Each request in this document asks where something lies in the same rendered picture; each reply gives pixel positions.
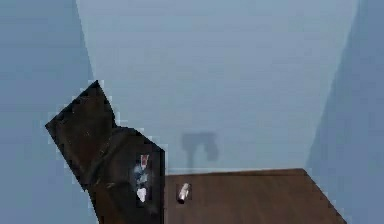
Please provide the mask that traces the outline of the small silver cylinder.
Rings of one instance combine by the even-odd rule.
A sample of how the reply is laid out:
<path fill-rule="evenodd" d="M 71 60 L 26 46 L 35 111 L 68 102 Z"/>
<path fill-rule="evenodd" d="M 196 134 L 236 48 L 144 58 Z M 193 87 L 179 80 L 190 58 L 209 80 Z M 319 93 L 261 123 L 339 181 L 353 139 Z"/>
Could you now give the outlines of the small silver cylinder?
<path fill-rule="evenodd" d="M 189 192 L 190 192 L 190 184 L 184 183 L 178 193 L 177 202 L 179 204 L 184 204 L 185 201 L 188 199 Z"/>

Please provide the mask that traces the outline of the white and red small items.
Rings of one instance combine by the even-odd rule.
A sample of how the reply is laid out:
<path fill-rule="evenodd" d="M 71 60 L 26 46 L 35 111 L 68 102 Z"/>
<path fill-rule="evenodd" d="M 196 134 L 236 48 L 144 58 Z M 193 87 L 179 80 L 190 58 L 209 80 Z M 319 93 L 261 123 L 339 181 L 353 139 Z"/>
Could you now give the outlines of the white and red small items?
<path fill-rule="evenodd" d="M 136 195 L 141 203 L 144 203 L 147 198 L 147 182 L 148 172 L 146 168 L 148 166 L 149 155 L 143 154 L 140 156 L 140 161 L 134 167 L 134 177 L 136 181 Z"/>

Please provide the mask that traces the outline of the dark wooden lidded commode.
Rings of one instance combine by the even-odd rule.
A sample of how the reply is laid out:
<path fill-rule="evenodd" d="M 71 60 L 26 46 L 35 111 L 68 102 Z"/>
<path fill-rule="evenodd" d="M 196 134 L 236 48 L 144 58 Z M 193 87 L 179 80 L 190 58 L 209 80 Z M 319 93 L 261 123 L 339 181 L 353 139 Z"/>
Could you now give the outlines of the dark wooden lidded commode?
<path fill-rule="evenodd" d="M 165 151 L 138 130 L 116 124 L 95 81 L 46 124 L 89 194 L 99 224 L 164 224 Z M 136 195 L 134 167 L 149 155 L 147 198 Z"/>

